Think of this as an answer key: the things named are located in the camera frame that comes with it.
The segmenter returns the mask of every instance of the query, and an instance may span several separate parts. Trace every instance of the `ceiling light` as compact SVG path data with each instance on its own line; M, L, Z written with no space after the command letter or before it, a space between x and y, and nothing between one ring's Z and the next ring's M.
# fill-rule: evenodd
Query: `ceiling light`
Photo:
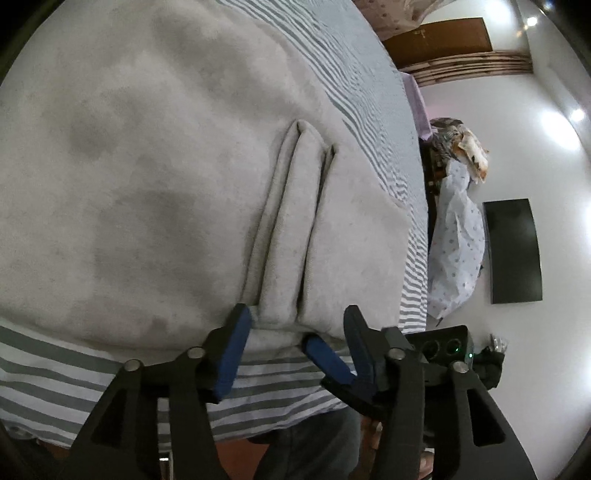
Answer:
M580 148L579 136L564 115L556 111L547 111L542 114L541 120L546 134L558 145L573 151Z
M570 114L570 119L573 122L580 122L583 118L585 118L585 112L580 108L573 110L573 113Z

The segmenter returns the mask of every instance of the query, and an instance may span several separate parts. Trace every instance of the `striped bedsheet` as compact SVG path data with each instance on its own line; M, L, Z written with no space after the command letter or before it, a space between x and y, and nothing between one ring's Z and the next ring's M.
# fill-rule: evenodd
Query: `striped bedsheet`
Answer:
M293 42L384 189L407 206L412 227L400 327L405 333L424 330L427 205L417 134L402 80L377 36L350 0L218 1L277 27ZM134 354L58 340L17 322L0 307L0 419L15 432L69 446L121 363ZM346 351L341 354L350 362ZM319 386L322 376L297 349L244 358L230 397L209 408L216 440L249 437L341 408ZM167 450L164 400L158 410L160 448Z

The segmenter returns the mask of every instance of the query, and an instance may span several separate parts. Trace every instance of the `blanket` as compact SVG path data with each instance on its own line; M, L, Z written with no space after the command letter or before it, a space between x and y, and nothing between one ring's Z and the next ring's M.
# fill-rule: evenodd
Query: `blanket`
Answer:
M2 313L166 349L237 301L257 306L250 349L342 338L349 303L395 325L407 214L285 38L212 1L101 20L3 112Z

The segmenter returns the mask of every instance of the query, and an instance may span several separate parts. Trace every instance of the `lavender fabric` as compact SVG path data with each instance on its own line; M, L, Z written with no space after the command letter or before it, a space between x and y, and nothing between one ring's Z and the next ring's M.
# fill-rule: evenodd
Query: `lavender fabric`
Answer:
M404 84L404 91L407 94L410 109L413 112L414 126L417 128L417 135L424 141L428 141L432 136L431 123L429 123L427 107L425 106L425 100L423 99L421 90L412 75L400 72L400 76Z

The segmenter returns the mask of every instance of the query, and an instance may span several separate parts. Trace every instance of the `black device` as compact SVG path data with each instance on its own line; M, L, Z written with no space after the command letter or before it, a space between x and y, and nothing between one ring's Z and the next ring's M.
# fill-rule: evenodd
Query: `black device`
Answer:
M493 303L542 300L538 236L528 199L484 202Z
M159 479L160 397L170 403L175 477L228 480L205 404L230 392L251 323L239 304L203 346L164 364L126 362L62 465L41 470L0 425L2 480ZM537 480L511 427L464 361L472 344L465 327L413 333L409 341L396 327L368 328L356 306L346 309L343 325L356 375L319 336L308 335L302 347L326 374L327 390L383 423L371 480L415 480L425 439L436 449L433 480ZM423 352L429 354L433 340L443 350L429 362Z
M511 426L468 364L439 353L429 362L412 345L448 345L465 330L416 333L411 342L396 327L368 328L354 305L345 310L343 327L356 375L318 335L306 337L302 350L326 374L322 386L382 422L370 480L416 480L425 432L435 447L433 480L537 480ZM450 352L465 358L469 344L464 337L466 350Z
M48 469L30 461L0 425L0 478L160 480L157 400L168 398L175 478L229 480L217 456L206 403L219 403L230 393L251 325L248 308L238 304L203 346L164 364L126 362L90 412L62 465Z
M388 338L390 329L385 329ZM409 333L407 340L415 350L421 352L428 362L450 365L452 362L464 362L472 368L474 342L466 325L431 330L429 332Z

